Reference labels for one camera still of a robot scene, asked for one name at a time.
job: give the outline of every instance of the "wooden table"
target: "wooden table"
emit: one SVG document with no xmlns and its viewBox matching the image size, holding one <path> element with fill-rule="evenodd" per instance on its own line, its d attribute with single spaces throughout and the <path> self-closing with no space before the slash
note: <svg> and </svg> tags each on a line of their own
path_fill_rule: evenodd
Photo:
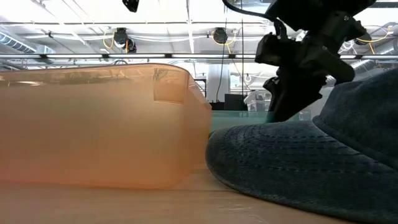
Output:
<svg viewBox="0 0 398 224">
<path fill-rule="evenodd" d="M 241 195 L 205 165 L 169 190 L 0 183 L 1 224 L 348 223 Z"/>
</svg>

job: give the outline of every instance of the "stitching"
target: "stitching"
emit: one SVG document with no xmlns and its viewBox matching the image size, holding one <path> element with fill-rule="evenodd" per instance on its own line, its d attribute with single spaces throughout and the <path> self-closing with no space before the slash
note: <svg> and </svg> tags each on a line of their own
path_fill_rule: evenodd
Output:
<svg viewBox="0 0 398 224">
<path fill-rule="evenodd" d="M 312 139 L 316 139 L 316 138 L 331 138 L 330 136 L 294 136 L 294 137 L 285 137 L 285 136 L 271 136 L 268 134 L 263 134 L 262 132 L 260 132 L 260 130 L 258 129 L 257 132 L 261 135 L 264 136 L 266 138 L 271 138 L 271 139 L 306 139 L 306 138 L 312 138 Z M 255 137 L 256 135 L 253 136 L 254 139 L 256 140 L 260 140 L 262 142 L 275 142 L 275 141 L 267 141 L 266 139 L 259 139 Z M 328 143 L 328 142 L 338 142 L 336 139 L 333 140 L 324 140 L 324 141 L 317 141 L 317 140 L 313 140 L 313 141 L 279 141 L 279 142 L 291 142 L 291 143 Z"/>
<path fill-rule="evenodd" d="M 333 153 L 333 154 L 320 154 L 320 153 L 283 153 L 283 152 L 261 152 L 269 155 L 285 155 L 285 156 L 361 156 L 361 153 L 345 154 L 345 153 Z"/>
<path fill-rule="evenodd" d="M 344 135 L 344 134 L 341 133 L 340 131 L 337 131 L 336 129 L 334 129 L 334 128 L 332 128 L 331 126 L 329 126 L 329 125 L 323 120 L 323 118 L 322 118 L 321 116 L 319 116 L 318 119 L 319 119 L 320 122 L 322 122 L 323 125 L 327 126 L 327 127 L 330 128 L 331 130 L 337 132 L 337 133 L 340 134 L 340 135 Z M 354 142 L 356 142 L 357 144 L 359 144 L 359 145 L 362 146 L 362 144 L 360 144 L 359 142 L 357 142 L 357 141 L 355 140 L 355 138 L 353 138 L 352 136 L 348 136 L 348 137 L 349 137 L 350 139 L 353 139 Z M 375 150 L 373 150 L 373 149 L 371 149 L 371 148 L 369 148 L 369 149 L 372 150 L 373 153 L 380 153 L 380 154 L 382 154 L 382 155 L 385 156 L 385 157 L 390 156 L 390 154 L 385 154 L 385 153 L 380 152 L 380 151 L 375 151 Z"/>
<path fill-rule="evenodd" d="M 334 149 L 347 149 L 348 147 L 346 146 L 339 146 L 339 147 L 273 147 L 275 149 L 328 149 L 328 150 L 334 150 Z"/>
<path fill-rule="evenodd" d="M 293 163 L 293 164 L 329 164 L 329 165 L 371 165 L 379 164 L 379 162 L 316 162 L 316 161 L 276 161 L 280 163 Z"/>
<path fill-rule="evenodd" d="M 394 170 L 384 170 L 384 171 L 361 171 L 361 170 L 330 170 L 330 169 L 292 169 L 285 167 L 271 167 L 271 166 L 262 166 L 258 164 L 246 164 L 252 165 L 255 168 L 263 168 L 267 170 L 278 170 L 278 171 L 293 171 L 293 172 L 332 172 L 339 174 L 395 174 L 397 171 Z"/>
<path fill-rule="evenodd" d="M 225 132 L 225 134 L 224 134 L 224 136 L 223 136 L 223 142 L 232 142 L 232 141 L 235 141 L 236 140 L 236 138 L 232 138 L 232 140 L 228 140 L 226 137 L 227 137 L 227 135 L 229 134 L 229 132 L 231 132 L 233 129 L 236 129 L 238 126 L 235 126 L 235 127 L 232 127 L 232 128 L 228 128 L 227 129 L 227 131 Z"/>
</svg>

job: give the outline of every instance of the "translucent container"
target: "translucent container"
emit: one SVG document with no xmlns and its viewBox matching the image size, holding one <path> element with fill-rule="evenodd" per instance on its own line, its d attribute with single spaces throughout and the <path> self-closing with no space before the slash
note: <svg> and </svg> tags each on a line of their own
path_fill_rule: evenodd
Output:
<svg viewBox="0 0 398 224">
<path fill-rule="evenodd" d="M 267 112 L 271 103 L 271 94 L 268 91 L 252 91 L 244 99 L 248 111 Z"/>
<path fill-rule="evenodd" d="M 179 67 L 0 73 L 0 180 L 170 187 L 204 159 L 211 106 Z"/>
</svg>

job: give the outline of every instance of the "ceiling light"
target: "ceiling light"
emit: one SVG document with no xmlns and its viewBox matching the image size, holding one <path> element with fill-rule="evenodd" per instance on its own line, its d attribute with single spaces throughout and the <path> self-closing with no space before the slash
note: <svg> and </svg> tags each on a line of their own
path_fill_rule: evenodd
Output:
<svg viewBox="0 0 398 224">
<path fill-rule="evenodd" d="M 110 54 L 110 58 L 165 58 L 164 54 Z"/>
<path fill-rule="evenodd" d="M 102 58 L 102 55 L 100 54 L 84 54 L 84 55 L 79 55 L 79 54 L 70 54 L 70 55 L 47 55 L 48 58 Z"/>
<path fill-rule="evenodd" d="M 100 49 L 100 51 L 106 52 L 107 54 L 109 54 L 109 51 L 106 49 Z"/>
<path fill-rule="evenodd" d="M 398 55 L 364 55 L 362 59 L 398 59 Z"/>
<path fill-rule="evenodd" d="M 172 54 L 172 58 L 227 58 L 228 55 L 221 54 Z"/>
<path fill-rule="evenodd" d="M 368 62 L 370 62 L 370 60 L 362 60 L 362 61 L 360 61 L 358 63 L 351 64 L 351 66 L 352 66 L 353 69 L 355 69 L 355 68 L 358 68 L 358 67 L 360 67 L 360 66 L 362 66 L 362 65 L 364 65 L 364 64 L 366 64 Z"/>
<path fill-rule="evenodd" d="M 342 55 L 340 56 L 340 59 L 354 59 L 356 55 Z"/>
<path fill-rule="evenodd" d="M 41 56 L 35 54 L 2 54 L 0 58 L 41 58 Z"/>
<path fill-rule="evenodd" d="M 236 55 L 236 58 L 256 58 L 256 55 Z"/>
</svg>

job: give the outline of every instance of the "cable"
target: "cable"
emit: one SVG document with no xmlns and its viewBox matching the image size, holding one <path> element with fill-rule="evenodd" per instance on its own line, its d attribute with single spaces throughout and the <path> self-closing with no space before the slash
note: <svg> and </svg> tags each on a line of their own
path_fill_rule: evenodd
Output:
<svg viewBox="0 0 398 224">
<path fill-rule="evenodd" d="M 225 17 L 225 30 L 226 30 L 227 20 L 228 20 L 228 18 Z M 218 88 L 217 88 L 216 103 L 218 103 L 218 92 L 220 91 L 221 82 L 223 81 L 224 54 L 225 54 L 225 44 L 223 47 L 223 58 L 221 59 L 221 75 L 220 75 L 220 82 L 219 82 Z"/>
<path fill-rule="evenodd" d="M 116 60 L 116 61 L 110 63 L 109 65 L 120 65 L 120 63 L 128 65 L 128 63 L 125 60 L 123 60 L 123 59 Z"/>
<path fill-rule="evenodd" d="M 372 53 L 375 54 L 374 50 L 373 50 L 373 47 L 372 47 L 372 43 L 369 43 L 369 47 L 371 48 Z"/>
<path fill-rule="evenodd" d="M 226 47 L 228 49 L 229 54 L 231 54 L 231 49 L 230 49 L 229 45 L 227 45 Z"/>
<path fill-rule="evenodd" d="M 48 38 L 48 35 L 26 35 L 24 36 L 25 39 L 44 39 Z M 65 39 L 65 40 L 78 40 L 76 37 L 70 37 L 67 35 L 53 35 L 52 36 L 54 39 Z M 102 36 L 97 36 L 97 35 L 92 35 L 92 36 L 85 36 L 82 37 L 83 40 L 103 40 L 103 39 L 111 39 L 113 36 L 112 35 L 102 35 Z M 136 35 L 129 35 L 131 39 L 138 39 L 138 40 L 143 40 L 143 41 L 150 41 L 150 42 L 182 42 L 182 41 L 188 41 L 189 37 L 149 37 L 149 36 L 136 36 Z M 193 37 L 193 39 L 201 39 L 201 38 L 207 38 L 206 35 L 204 36 L 197 36 Z M 259 41 L 261 40 L 262 37 L 246 37 L 244 41 Z M 237 37 L 234 41 L 242 41 L 242 38 Z"/>
<path fill-rule="evenodd" d="M 243 0 L 241 0 L 241 9 L 243 10 Z M 243 32 L 243 17 L 242 17 L 242 74 L 244 74 L 244 32 Z M 243 92 L 243 82 L 244 78 L 242 75 L 242 100 L 244 100 L 244 92 Z"/>
<path fill-rule="evenodd" d="M 239 76 L 240 76 L 240 77 L 243 77 L 243 74 L 240 73 L 239 70 L 238 70 L 238 66 L 237 66 L 236 63 L 235 63 L 235 60 L 233 60 L 233 58 L 231 58 L 231 59 L 232 59 L 232 62 L 234 63 L 234 65 L 235 65 L 236 71 L 238 72 Z M 243 80 L 243 82 L 244 82 L 244 84 L 246 85 L 246 87 L 247 87 L 249 90 L 251 90 L 250 87 L 249 87 L 249 85 L 248 85 L 248 83 L 246 83 L 246 81 L 244 81 L 244 80 Z"/>
<path fill-rule="evenodd" d="M 103 42 L 104 42 L 104 46 L 107 48 L 107 49 L 112 49 L 112 47 L 113 47 L 113 41 L 114 41 L 114 32 L 113 32 L 113 35 L 112 35 L 112 44 L 111 44 L 111 46 L 108 46 L 107 44 L 106 44 L 106 42 L 105 42 L 105 38 L 103 38 Z"/>
<path fill-rule="evenodd" d="M 240 9 L 240 8 L 238 8 L 238 7 L 235 7 L 235 6 L 233 6 L 231 3 L 229 3 L 228 0 L 223 0 L 223 3 L 224 3 L 224 5 L 225 5 L 227 8 L 229 8 L 230 10 L 235 11 L 235 12 L 238 12 L 238 13 L 241 13 L 241 14 L 245 14 L 245 15 L 249 15 L 249 16 L 258 16 L 258 17 L 261 17 L 261 18 L 268 19 L 268 20 L 270 20 L 271 22 L 275 22 L 275 21 L 277 20 L 277 19 L 275 19 L 275 18 L 272 18 L 272 17 L 267 16 L 266 14 L 261 14 L 261 13 L 258 13 L 258 12 L 249 12 L 249 11 L 245 11 L 245 10 L 243 10 L 243 9 Z"/>
<path fill-rule="evenodd" d="M 365 43 L 375 43 L 375 42 L 379 42 L 380 40 L 384 40 L 385 38 L 387 38 L 388 35 L 389 35 L 389 33 L 386 32 L 386 35 L 385 35 L 384 37 L 380 38 L 380 39 L 376 39 L 376 40 L 362 40 L 362 39 L 357 38 L 357 40 L 362 41 L 362 42 L 365 42 Z"/>
<path fill-rule="evenodd" d="M 387 34 L 388 34 L 388 31 L 386 31 L 386 29 L 390 29 L 391 28 L 391 27 L 384 28 L 384 27 L 379 26 L 379 25 L 366 25 L 366 26 L 363 26 L 363 27 L 378 27 L 379 29 L 383 30 Z"/>
</svg>

